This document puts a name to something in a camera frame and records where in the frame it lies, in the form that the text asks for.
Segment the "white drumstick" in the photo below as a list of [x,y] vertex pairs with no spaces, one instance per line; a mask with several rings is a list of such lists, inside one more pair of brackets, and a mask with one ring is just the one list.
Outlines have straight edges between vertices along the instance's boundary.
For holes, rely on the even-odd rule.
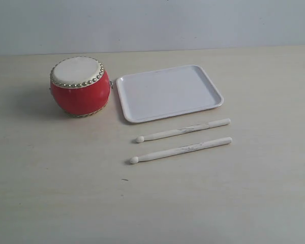
[[135,142],[143,143],[145,141],[158,140],[158,139],[177,136],[177,135],[181,135],[181,134],[187,134],[187,133],[191,133],[191,132],[226,126],[226,125],[229,125],[230,123],[231,123],[231,120],[229,118],[215,120],[215,121],[210,121],[210,122],[199,124],[199,125],[193,125],[193,126],[183,127],[183,128],[179,128],[179,129],[173,129],[173,130],[153,133],[153,134],[145,135],[145,136],[139,136],[135,139]]
[[132,157],[129,159],[129,163],[137,164],[139,162],[152,161],[152,160],[171,157],[171,156],[175,156],[175,155],[191,153],[191,152],[198,151],[198,150],[227,145],[227,144],[232,143],[232,141],[233,140],[231,137],[225,137],[225,138],[200,142],[200,143],[196,143],[196,144],[191,144],[191,145],[187,145],[187,146],[172,148],[172,149],[168,149],[168,150],[152,152],[152,153],[149,153],[146,155]]

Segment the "red small drum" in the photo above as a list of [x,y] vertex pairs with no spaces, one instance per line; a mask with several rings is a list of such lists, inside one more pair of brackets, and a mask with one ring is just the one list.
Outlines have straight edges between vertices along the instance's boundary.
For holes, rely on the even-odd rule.
[[77,56],[56,64],[50,72],[50,91],[58,106],[75,117],[100,111],[109,100],[111,85],[103,63]]

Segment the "white plastic tray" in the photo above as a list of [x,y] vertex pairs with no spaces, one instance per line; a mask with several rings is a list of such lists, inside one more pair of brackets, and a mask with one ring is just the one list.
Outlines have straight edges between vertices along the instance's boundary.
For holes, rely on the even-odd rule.
[[124,118],[133,124],[214,109],[224,103],[198,65],[125,75],[114,86]]

